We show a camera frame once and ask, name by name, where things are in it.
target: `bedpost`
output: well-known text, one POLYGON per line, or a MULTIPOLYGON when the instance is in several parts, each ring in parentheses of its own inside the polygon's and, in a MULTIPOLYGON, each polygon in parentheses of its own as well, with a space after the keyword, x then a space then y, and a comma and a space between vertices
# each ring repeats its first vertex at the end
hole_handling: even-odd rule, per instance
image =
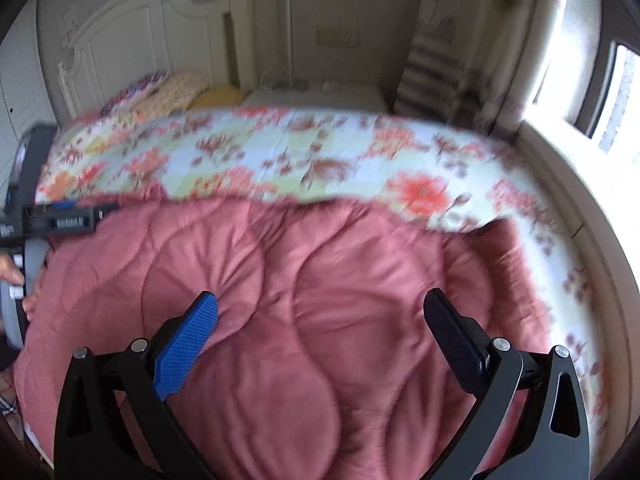
POLYGON ((78 111, 76 110, 74 100, 71 98, 71 90, 69 89, 69 85, 66 82, 67 74, 68 71, 65 69, 65 64, 60 61, 58 63, 58 83, 60 85, 62 95, 65 98, 66 109, 69 110, 69 115, 71 116, 71 118, 75 119, 78 117, 78 111))
POLYGON ((240 89, 249 92, 257 86, 254 45, 254 6, 252 0, 229 0, 234 26, 240 89))

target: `metal screw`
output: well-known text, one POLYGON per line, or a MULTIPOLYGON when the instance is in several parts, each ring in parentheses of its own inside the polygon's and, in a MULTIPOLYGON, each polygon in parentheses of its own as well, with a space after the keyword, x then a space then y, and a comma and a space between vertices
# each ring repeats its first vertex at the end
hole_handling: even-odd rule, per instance
POLYGON ((136 354, 144 352, 147 346, 149 346, 149 343, 146 342, 146 339, 136 339, 133 343, 131 343, 131 349, 136 354))
POLYGON ((74 352, 74 358, 75 359, 84 359, 87 355, 88 350, 86 349, 86 346, 81 346, 78 350, 76 350, 74 352))
POLYGON ((569 351, 562 345, 556 346, 556 355, 561 358, 569 357, 569 351))
POLYGON ((500 352, 506 352, 511 348, 511 343, 509 343, 503 337, 497 337, 494 339, 494 347, 497 348, 500 352))

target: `purple patterned pillow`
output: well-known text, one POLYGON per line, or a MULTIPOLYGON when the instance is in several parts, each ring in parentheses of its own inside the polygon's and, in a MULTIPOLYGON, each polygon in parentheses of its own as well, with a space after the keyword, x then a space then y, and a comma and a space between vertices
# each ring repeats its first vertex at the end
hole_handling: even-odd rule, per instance
POLYGON ((131 108, 138 101, 157 90, 166 78, 166 72, 152 72, 131 83, 116 97, 107 101, 98 113, 98 117, 108 117, 112 112, 121 108, 131 108))

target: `sheer white curtain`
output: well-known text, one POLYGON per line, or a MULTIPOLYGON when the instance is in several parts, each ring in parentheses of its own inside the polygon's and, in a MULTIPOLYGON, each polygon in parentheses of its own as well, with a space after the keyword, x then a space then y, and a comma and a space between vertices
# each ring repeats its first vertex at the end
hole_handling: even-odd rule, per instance
POLYGON ((422 0, 394 110, 511 137, 566 0, 422 0))

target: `white button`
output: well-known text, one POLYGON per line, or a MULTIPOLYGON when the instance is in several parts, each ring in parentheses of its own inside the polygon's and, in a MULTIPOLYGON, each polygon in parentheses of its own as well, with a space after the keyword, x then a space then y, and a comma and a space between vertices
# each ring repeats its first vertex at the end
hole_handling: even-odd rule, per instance
POLYGON ((24 291, 21 286, 10 286, 9 287, 9 297, 12 300, 21 300, 24 298, 24 291))

